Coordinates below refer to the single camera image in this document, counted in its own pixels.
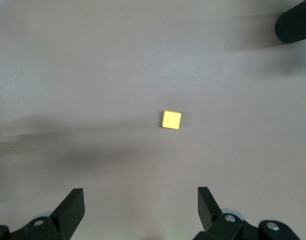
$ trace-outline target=silver bolt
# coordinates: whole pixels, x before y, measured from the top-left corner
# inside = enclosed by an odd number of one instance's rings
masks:
[[[41,220],[34,222],[34,226],[37,227],[37,226],[42,225],[43,223],[44,223],[44,220],[41,219]]]
[[[236,220],[235,220],[235,218],[232,216],[232,215],[226,215],[225,216],[225,219],[226,219],[226,221],[228,221],[228,222],[230,222],[230,223],[234,223]]]
[[[267,223],[266,223],[266,226],[267,226],[269,229],[273,230],[273,231],[278,231],[278,230],[279,230],[278,225],[276,225],[275,223],[273,223],[273,222],[271,222],[271,221],[267,222]]]

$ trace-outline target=gray surface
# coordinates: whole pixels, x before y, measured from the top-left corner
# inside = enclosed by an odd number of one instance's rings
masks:
[[[74,240],[189,240],[208,186],[306,239],[306,40],[273,32],[299,2],[0,0],[0,224],[83,187]]]

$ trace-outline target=black cylindrical object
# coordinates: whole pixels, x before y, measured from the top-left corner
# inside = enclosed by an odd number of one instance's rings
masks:
[[[306,39],[306,0],[279,17],[275,33],[286,44]]]

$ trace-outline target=yellow block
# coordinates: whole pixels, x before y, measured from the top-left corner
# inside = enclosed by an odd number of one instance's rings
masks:
[[[177,111],[164,110],[162,126],[168,129],[179,129],[181,113]]]

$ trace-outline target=cube top face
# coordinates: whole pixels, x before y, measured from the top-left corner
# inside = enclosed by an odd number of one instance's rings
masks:
[[[172,110],[164,110],[162,126],[168,129],[179,129],[181,122],[181,113]]]

